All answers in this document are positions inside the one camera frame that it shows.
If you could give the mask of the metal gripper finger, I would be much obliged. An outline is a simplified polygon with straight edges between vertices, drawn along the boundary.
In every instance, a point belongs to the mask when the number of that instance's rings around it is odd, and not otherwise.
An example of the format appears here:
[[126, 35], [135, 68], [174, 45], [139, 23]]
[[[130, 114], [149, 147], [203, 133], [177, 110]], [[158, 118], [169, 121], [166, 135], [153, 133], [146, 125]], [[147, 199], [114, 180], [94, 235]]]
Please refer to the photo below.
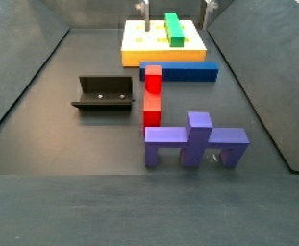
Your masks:
[[139, 0], [135, 9], [142, 13], [146, 22], [146, 31], [150, 31], [150, 0]]
[[203, 29], [207, 29], [210, 15], [218, 8], [217, 0], [205, 0], [206, 8], [205, 8], [205, 18], [203, 18]]

